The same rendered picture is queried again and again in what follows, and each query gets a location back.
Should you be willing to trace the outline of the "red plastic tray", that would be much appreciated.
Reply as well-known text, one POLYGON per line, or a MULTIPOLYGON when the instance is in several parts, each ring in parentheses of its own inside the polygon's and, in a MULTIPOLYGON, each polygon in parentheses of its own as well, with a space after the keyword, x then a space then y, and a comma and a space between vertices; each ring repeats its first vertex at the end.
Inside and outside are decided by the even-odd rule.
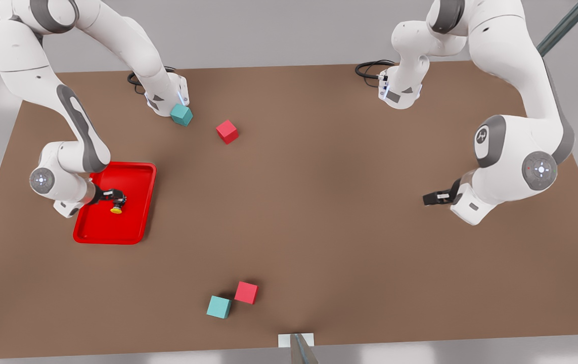
POLYGON ((126 196, 120 214, 109 201, 84 206, 77 214, 72 237, 78 243, 131 245, 145 234, 157 168, 152 163, 111 161, 101 173, 91 173, 101 189, 118 189, 126 196))

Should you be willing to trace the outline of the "teal cube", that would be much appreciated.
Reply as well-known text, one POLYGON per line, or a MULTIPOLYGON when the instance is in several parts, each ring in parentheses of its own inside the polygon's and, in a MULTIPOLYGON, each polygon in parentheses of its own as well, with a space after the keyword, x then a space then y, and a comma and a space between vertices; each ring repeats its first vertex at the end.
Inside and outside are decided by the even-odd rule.
POLYGON ((173 122, 182 126, 188 126, 193 118, 193 113, 190 108, 182 104, 176 104, 169 115, 173 119, 173 122))
POLYGON ((226 320, 229 316, 231 305, 233 301, 218 296, 211 296, 206 315, 214 316, 222 320, 226 320))

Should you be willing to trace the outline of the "red cube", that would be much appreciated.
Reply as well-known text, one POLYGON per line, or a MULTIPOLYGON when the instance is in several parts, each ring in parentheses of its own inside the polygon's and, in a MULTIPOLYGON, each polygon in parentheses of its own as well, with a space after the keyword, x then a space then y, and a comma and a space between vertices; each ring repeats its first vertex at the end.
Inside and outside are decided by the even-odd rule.
POLYGON ((237 127, 235 127, 230 120, 222 122, 215 129, 218 133, 218 136, 222 139, 224 143, 226 143, 226 145, 235 141, 239 136, 237 127))
POLYGON ((253 305, 258 295, 259 287, 256 284, 239 281, 234 300, 253 305))

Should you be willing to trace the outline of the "silver frame post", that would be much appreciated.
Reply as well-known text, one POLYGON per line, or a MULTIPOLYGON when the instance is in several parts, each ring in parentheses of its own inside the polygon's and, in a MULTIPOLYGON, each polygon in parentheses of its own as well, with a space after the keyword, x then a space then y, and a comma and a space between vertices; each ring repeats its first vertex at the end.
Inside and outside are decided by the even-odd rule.
POLYGON ((545 57, 554 46, 556 46, 568 32, 578 23, 578 2, 570 11, 555 25, 554 28, 538 44, 537 50, 541 57, 545 57))
POLYGON ((291 364, 319 364, 302 334, 290 334, 291 364))

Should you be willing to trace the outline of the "white frame post foot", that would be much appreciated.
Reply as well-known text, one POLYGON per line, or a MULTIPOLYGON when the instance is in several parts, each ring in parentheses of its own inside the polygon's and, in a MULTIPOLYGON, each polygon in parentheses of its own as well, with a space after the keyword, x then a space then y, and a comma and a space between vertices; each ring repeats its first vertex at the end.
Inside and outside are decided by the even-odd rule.
POLYGON ((315 338, 313 333, 300 333, 300 334, 279 334, 278 335, 278 347, 290 347, 291 337, 302 336, 305 339, 308 346, 315 346, 315 338))

